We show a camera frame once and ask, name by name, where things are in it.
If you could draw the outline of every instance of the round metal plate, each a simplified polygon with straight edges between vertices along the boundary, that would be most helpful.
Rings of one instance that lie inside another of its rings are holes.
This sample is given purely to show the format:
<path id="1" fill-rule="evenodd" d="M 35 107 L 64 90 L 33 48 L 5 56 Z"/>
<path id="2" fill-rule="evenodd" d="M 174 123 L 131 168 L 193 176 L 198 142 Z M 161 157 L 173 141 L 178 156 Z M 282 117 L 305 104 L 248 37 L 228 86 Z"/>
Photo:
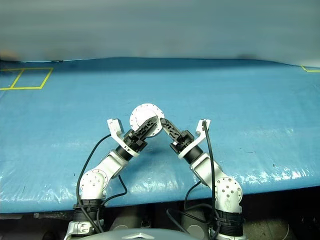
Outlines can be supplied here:
<path id="1" fill-rule="evenodd" d="M 158 116 L 158 122 L 154 131 L 152 131 L 148 137 L 154 137 L 157 135 L 161 129 L 160 118 L 164 118 L 164 112 L 152 103 L 144 103 L 142 105 L 137 106 L 130 116 L 130 126 L 132 130 L 136 131 L 146 120 L 152 118 L 154 116 Z"/>

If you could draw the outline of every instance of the dark floor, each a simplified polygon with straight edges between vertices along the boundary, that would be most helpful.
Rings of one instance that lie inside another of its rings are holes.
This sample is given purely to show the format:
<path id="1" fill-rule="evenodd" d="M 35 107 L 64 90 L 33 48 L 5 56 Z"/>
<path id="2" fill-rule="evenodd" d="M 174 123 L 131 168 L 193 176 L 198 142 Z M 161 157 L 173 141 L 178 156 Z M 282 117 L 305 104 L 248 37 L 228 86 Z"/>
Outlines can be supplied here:
<path id="1" fill-rule="evenodd" d="M 318 240 L 320 206 L 316 196 L 319 191 L 320 187 L 312 187 L 245 195 L 241 203 L 245 218 L 244 233 L 249 240 Z M 147 213 L 153 228 L 176 229 L 166 216 L 166 209 L 180 206 L 180 202 L 170 202 L 140 207 Z M 111 226 L 121 210 L 121 207 L 106 210 L 107 226 Z M 47 231 L 63 239 L 71 216 L 71 212 L 0 215 L 0 240 L 41 240 Z"/>

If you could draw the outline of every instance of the yellow tape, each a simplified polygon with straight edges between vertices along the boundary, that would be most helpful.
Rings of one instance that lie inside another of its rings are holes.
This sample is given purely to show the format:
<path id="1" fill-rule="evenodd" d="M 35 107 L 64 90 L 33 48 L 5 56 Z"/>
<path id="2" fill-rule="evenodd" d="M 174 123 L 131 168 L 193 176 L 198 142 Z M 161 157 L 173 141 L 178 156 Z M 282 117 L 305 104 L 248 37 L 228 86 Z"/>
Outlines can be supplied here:
<path id="1" fill-rule="evenodd" d="M 306 69 L 304 66 L 300 65 L 302 67 L 303 70 L 305 70 L 308 73 L 320 73 L 320 70 L 309 70 Z"/>
<path id="2" fill-rule="evenodd" d="M 18 86 L 15 87 L 16 83 L 20 79 L 21 75 L 26 70 L 49 70 L 48 74 L 45 76 L 44 80 L 42 81 L 40 86 Z M 20 71 L 18 76 L 14 79 L 12 85 L 10 87 L 3 87 L 0 88 L 0 90 L 36 90 L 36 89 L 42 89 L 44 85 L 46 84 L 48 78 L 50 77 L 52 71 L 54 70 L 53 67 L 28 67 L 28 68 L 8 68 L 8 69 L 0 69 L 0 72 L 8 72 L 8 71 Z"/>

